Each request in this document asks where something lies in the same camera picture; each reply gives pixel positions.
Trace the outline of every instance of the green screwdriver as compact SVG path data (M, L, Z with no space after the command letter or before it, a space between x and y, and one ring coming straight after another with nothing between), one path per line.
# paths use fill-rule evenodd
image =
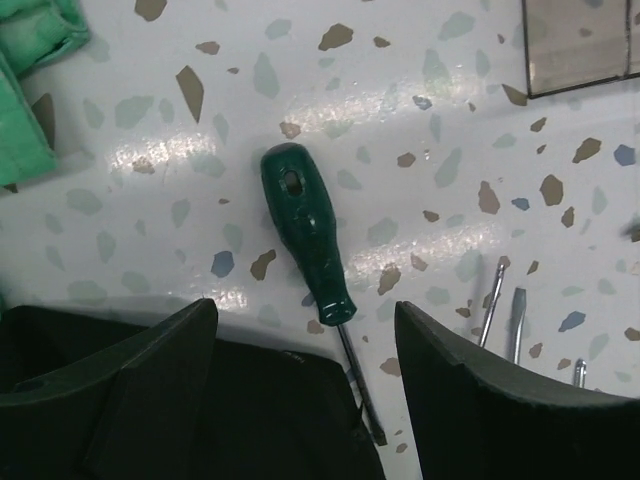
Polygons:
M320 323L337 327L369 417L371 434L378 445L386 445L345 325L357 309L347 292L336 239L336 217L320 172L307 149L296 143L273 147L262 157L260 170L269 212L280 239L311 290Z

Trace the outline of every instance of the silver metal tool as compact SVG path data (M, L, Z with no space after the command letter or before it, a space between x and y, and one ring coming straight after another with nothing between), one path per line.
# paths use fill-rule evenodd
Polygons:
M362 368L360 368L360 361L358 360L356 352L353 349L353 344L351 343L351 337L349 337L347 326L345 324L342 324L338 325L336 328L338 329L338 333L340 334L340 340L342 340L344 351L347 354L347 360L349 361L349 365L351 366L351 372L353 373L356 385L358 386L358 390L360 391L362 404L364 405L364 409L366 410L367 416L369 417L369 428L371 429L371 435L373 436L375 442L379 446L383 447L387 445L387 436L384 433L384 429L382 428L382 424L380 423L378 414L376 413L376 410L373 406L373 400L371 399L371 394L369 393L367 383L364 381Z
M493 320L493 315L496 312L496 306L498 305L498 297L500 296L500 289L502 288L502 281L504 280L504 271L505 271L504 263L500 262L498 264L498 268L496 270L496 276L493 280L493 288L491 289L491 298L489 301L489 308L487 308L487 313L484 316L484 325L482 325L482 335L480 336L480 342L478 345L484 348L487 343L487 337L489 336L489 328L491 328L491 321Z
M585 377L587 376L587 362L579 358L576 362L576 368L573 371L573 386L584 388Z
M513 310L511 325L513 331L513 348L511 349L512 361L520 365L520 347L522 346L522 328L524 326L524 314L527 311L527 291L524 288L516 288L513 294Z

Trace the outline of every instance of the green cloth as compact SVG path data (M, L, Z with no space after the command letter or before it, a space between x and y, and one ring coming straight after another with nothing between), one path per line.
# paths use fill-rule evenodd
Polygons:
M0 0L0 185L55 168L18 79L88 40L75 0Z

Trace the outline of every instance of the green handle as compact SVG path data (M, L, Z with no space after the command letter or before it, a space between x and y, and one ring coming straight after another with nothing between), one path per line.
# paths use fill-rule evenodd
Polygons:
M320 323L343 324L356 306L349 297L336 240L336 217L320 172L302 145L269 150L260 164L273 223L318 305Z

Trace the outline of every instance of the screwdriver shaft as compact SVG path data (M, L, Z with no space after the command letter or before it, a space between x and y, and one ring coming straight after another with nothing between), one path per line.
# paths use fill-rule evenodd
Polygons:
M384 433L382 425L380 424L378 414L373 407L371 394L369 393L369 388L364 381L364 375L362 374L362 369L360 368L360 362L358 361L356 352L353 349L353 344L351 343L351 338L349 337L347 327L346 325L342 324L338 325L337 328L338 333L340 334L340 340L342 340L342 345L344 346L344 351L347 354L347 360L349 361L349 365L351 366L351 372L353 373L353 377L356 380L356 385L358 386L358 390L360 391L364 409L367 412L367 416L369 417L371 435L373 435L373 439L379 446L382 447L384 445L387 445L387 437Z

